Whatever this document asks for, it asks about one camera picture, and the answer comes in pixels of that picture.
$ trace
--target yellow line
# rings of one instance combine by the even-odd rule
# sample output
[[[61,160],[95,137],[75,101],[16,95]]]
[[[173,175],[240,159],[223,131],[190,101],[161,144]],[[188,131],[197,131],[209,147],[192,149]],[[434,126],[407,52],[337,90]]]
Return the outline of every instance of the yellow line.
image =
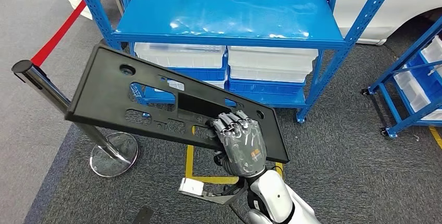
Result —
[[[282,163],[275,163],[276,166],[276,172],[283,177],[283,164]]]
[[[439,147],[442,148],[442,139],[440,138],[439,133],[437,132],[435,127],[429,128],[431,134],[433,134],[434,139],[436,140],[437,144],[439,144]]]
[[[187,145],[185,170],[186,170],[186,172],[185,172],[186,178],[192,178],[192,174],[193,174],[193,146],[192,145]]]
[[[193,176],[192,179],[211,184],[235,184],[238,182],[238,177],[232,177],[232,176],[226,176],[226,177]]]

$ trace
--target caster wheel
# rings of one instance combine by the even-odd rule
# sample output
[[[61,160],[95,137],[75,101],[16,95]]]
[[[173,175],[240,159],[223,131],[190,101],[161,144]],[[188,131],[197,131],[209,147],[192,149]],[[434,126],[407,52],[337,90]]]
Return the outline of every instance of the caster wheel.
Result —
[[[363,95],[363,96],[368,96],[368,95],[370,95],[370,92],[369,92],[369,90],[368,89],[361,89],[361,95]]]
[[[388,136],[387,128],[381,128],[381,129],[380,129],[380,134],[381,134],[382,136]]]

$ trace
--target storage bin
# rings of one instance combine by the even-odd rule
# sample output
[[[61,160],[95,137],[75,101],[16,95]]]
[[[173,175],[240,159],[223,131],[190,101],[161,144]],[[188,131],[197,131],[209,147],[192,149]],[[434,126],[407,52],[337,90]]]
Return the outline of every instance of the storage bin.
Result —
[[[135,43],[139,58],[175,68],[221,68],[226,46],[197,44]]]
[[[428,63],[442,60],[442,40],[437,35],[433,38],[431,43],[422,50],[422,55]],[[437,72],[442,75],[442,65],[436,67]]]
[[[256,80],[240,80],[229,78],[229,91],[252,92],[264,94],[297,95],[302,92],[305,82],[268,82]]]
[[[404,65],[404,68],[421,65],[425,62],[426,61],[423,55],[417,54],[416,57],[414,57],[408,63],[409,66]],[[399,88],[402,89],[402,91],[404,92],[414,112],[417,112],[428,105],[431,102],[432,98],[436,99],[436,96],[438,96],[438,94],[442,92],[435,92],[434,89],[431,88],[431,84],[436,86],[438,84],[440,85],[441,80],[440,75],[436,72],[431,75],[434,75],[434,77],[428,76],[430,70],[431,68],[420,68],[394,75],[395,81],[397,82]],[[427,91],[424,88],[427,88],[427,91],[430,92],[432,98],[427,95]],[[423,117],[422,120],[442,120],[442,109],[437,109],[436,111]]]
[[[253,68],[296,70],[312,66],[317,49],[229,46],[229,65]]]
[[[230,66],[230,77],[243,80],[261,80],[277,82],[299,82],[305,81],[305,77],[312,72],[313,67],[297,67],[297,70],[265,69],[253,67]]]
[[[409,61],[408,67],[427,64],[423,54],[418,53],[416,57]],[[425,91],[429,100],[437,100],[442,97],[442,78],[438,72],[432,72],[433,66],[411,70],[411,73]]]
[[[227,55],[223,56],[223,65],[218,69],[210,68],[170,68],[201,81],[224,81],[227,75]]]

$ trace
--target white plastic bin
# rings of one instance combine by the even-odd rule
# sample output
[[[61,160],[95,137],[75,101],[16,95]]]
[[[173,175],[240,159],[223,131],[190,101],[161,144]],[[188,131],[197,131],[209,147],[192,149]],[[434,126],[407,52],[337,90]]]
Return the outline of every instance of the white plastic bin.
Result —
[[[396,74],[394,79],[403,90],[414,112],[417,112],[430,104],[431,101],[428,99],[425,91],[410,71]],[[423,117],[422,120],[442,120],[442,109],[435,110]]]
[[[312,66],[317,49],[229,46],[229,65],[292,70]]]
[[[299,67],[299,70],[264,69],[241,66],[230,66],[230,77],[245,80],[261,80],[276,82],[304,82],[313,67]]]
[[[226,46],[197,44],[135,43],[141,59],[164,67],[221,68]]]
[[[442,60],[442,40],[437,35],[433,38],[431,43],[427,46],[427,48],[423,49],[421,51],[424,58],[429,63],[433,63],[435,61],[441,61]],[[437,72],[439,75],[442,76],[442,65],[437,65],[436,67]]]

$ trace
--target mounting hole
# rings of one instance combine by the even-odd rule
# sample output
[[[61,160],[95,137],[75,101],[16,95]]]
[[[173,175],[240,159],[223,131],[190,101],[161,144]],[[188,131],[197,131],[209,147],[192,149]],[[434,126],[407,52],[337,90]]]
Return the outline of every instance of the mounting hole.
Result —
[[[262,120],[264,119],[264,113],[262,113],[260,110],[256,111],[256,115]]]
[[[135,74],[135,68],[126,64],[120,65],[120,71],[127,76],[133,76]]]

